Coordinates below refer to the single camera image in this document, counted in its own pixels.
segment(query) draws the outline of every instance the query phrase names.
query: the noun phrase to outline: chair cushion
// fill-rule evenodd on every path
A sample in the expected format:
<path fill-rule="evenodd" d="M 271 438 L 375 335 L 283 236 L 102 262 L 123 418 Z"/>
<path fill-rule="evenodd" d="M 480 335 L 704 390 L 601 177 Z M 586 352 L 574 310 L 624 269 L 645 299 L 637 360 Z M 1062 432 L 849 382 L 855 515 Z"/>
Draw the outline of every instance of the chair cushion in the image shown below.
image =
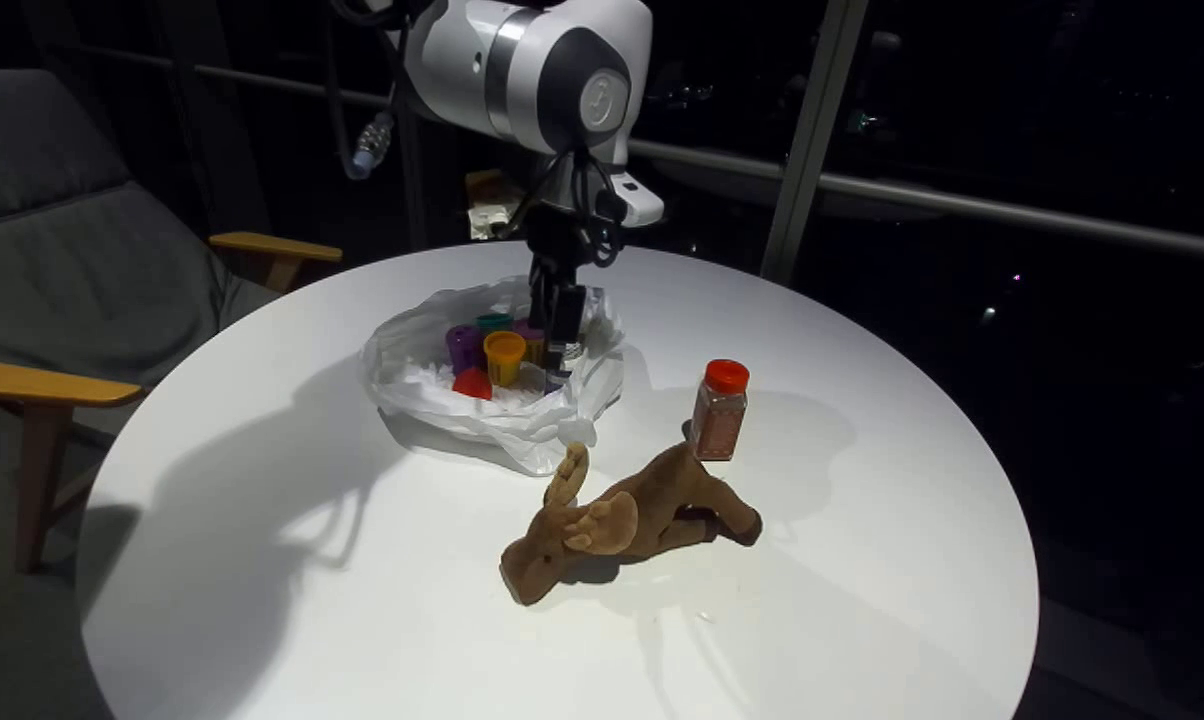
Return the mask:
<path fill-rule="evenodd" d="M 121 185 L 0 218 L 0 360 L 153 381 L 217 333 L 209 248 Z"/>
<path fill-rule="evenodd" d="M 0 216 L 123 180 L 121 156 L 57 75 L 0 67 Z"/>

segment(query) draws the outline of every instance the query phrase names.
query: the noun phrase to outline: red bottle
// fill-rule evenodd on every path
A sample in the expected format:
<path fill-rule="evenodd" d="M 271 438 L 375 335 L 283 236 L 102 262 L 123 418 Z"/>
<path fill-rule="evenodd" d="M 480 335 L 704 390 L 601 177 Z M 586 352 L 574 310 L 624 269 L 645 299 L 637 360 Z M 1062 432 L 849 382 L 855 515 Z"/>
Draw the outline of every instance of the red bottle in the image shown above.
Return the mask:
<path fill-rule="evenodd" d="M 732 458 L 750 412 L 750 365 L 712 360 L 691 408 L 696 458 Z"/>

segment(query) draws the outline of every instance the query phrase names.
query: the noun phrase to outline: yellow object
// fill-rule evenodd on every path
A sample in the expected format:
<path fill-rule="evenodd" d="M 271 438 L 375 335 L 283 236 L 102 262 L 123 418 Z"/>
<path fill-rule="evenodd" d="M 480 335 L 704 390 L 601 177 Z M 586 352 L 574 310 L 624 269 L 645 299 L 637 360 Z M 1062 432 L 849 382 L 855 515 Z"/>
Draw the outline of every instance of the yellow object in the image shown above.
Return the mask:
<path fill-rule="evenodd" d="M 493 382 L 518 382 L 520 360 L 525 360 L 525 335 L 520 333 L 489 333 L 483 360 L 489 360 Z"/>
<path fill-rule="evenodd" d="M 102 374 L 0 365 L 0 400 L 11 403 L 123 403 L 135 390 L 135 382 L 114 382 Z"/>

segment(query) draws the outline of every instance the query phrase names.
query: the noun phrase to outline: purple object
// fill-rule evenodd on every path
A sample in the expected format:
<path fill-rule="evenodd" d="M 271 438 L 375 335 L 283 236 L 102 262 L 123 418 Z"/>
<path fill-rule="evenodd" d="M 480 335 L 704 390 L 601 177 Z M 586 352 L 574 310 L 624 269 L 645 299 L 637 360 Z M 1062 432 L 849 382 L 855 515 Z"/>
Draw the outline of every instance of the purple object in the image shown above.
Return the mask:
<path fill-rule="evenodd" d="M 462 322 L 462 326 L 443 333 L 443 352 L 449 352 L 454 374 L 462 374 L 464 369 L 480 369 L 480 326 Z"/>

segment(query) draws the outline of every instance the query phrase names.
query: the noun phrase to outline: bottle cap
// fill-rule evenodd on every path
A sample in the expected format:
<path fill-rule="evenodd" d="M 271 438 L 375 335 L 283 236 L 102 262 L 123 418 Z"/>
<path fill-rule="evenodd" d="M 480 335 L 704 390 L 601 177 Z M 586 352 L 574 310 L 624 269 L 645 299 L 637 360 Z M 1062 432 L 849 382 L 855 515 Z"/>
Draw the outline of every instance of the bottle cap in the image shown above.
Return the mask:
<path fill-rule="evenodd" d="M 750 390 L 750 381 L 753 381 L 750 365 L 730 354 L 712 360 L 704 374 L 704 382 L 725 394 Z"/>
<path fill-rule="evenodd" d="M 475 314 L 475 326 L 489 335 L 489 333 L 511 326 L 511 314 L 504 314 L 504 310 L 483 310 L 483 314 Z"/>

